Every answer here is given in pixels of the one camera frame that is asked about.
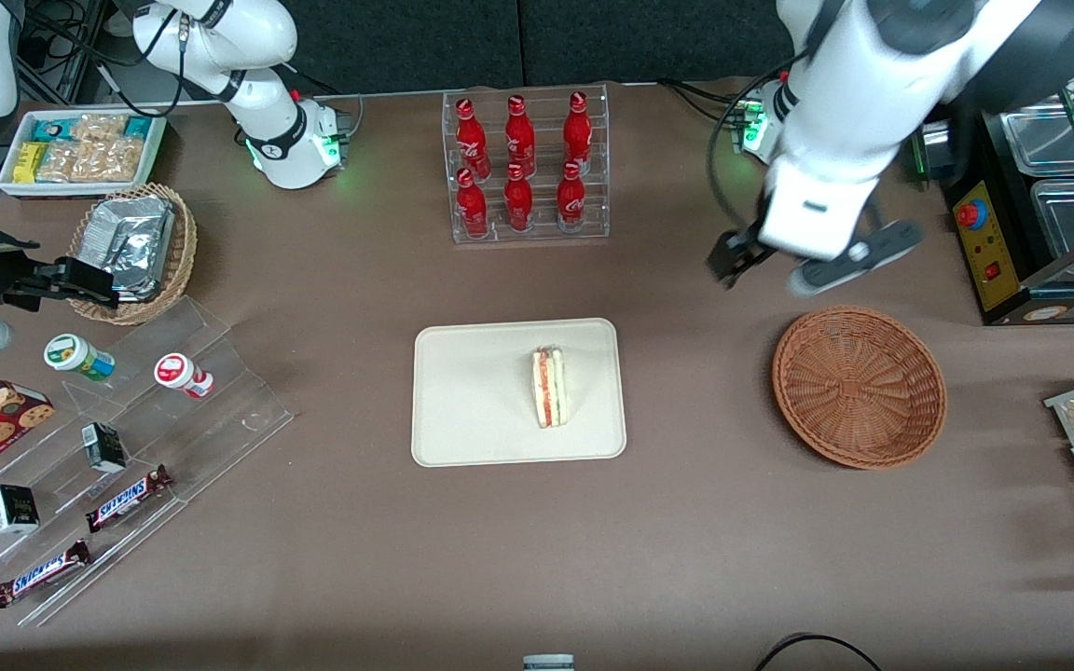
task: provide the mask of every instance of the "aluminum foil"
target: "aluminum foil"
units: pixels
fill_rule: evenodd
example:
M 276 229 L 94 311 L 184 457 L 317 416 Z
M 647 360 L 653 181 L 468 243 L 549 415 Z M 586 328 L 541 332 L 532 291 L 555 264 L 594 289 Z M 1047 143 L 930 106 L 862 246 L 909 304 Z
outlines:
M 77 258 L 115 277 L 120 302 L 160 293 L 176 209 L 158 195 L 98 203 L 89 214 Z

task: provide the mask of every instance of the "white container with red label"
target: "white container with red label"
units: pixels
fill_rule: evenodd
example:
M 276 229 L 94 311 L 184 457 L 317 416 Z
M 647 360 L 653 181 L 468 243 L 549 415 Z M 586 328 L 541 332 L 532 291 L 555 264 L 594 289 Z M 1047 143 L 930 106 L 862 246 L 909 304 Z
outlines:
M 161 356 L 154 375 L 162 385 L 186 392 L 195 399 L 203 399 L 214 391 L 214 375 L 178 353 Z

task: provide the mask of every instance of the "sandwich half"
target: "sandwich half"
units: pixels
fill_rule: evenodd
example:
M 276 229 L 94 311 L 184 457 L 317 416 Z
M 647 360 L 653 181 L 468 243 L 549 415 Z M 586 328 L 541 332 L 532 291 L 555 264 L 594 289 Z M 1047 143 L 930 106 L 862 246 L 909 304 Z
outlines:
M 539 348 L 534 352 L 534 397 L 537 399 L 537 421 L 541 428 L 566 424 L 570 411 L 562 350 Z

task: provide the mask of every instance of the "red emergency stop button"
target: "red emergency stop button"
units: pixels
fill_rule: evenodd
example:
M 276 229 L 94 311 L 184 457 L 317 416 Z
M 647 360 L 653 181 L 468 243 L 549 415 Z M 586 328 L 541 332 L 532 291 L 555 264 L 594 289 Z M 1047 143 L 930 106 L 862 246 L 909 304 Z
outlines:
M 988 205 L 979 199 L 972 199 L 956 208 L 956 223 L 968 230 L 981 230 L 988 218 Z

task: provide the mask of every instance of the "green and white container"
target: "green and white container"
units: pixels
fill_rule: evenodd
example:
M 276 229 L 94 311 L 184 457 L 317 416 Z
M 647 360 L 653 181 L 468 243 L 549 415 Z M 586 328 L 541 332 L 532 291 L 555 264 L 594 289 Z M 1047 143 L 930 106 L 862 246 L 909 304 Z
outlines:
M 44 361 L 56 370 L 76 370 L 95 382 L 102 382 L 115 373 L 115 358 L 99 352 L 89 340 L 73 333 L 62 333 L 47 341 Z

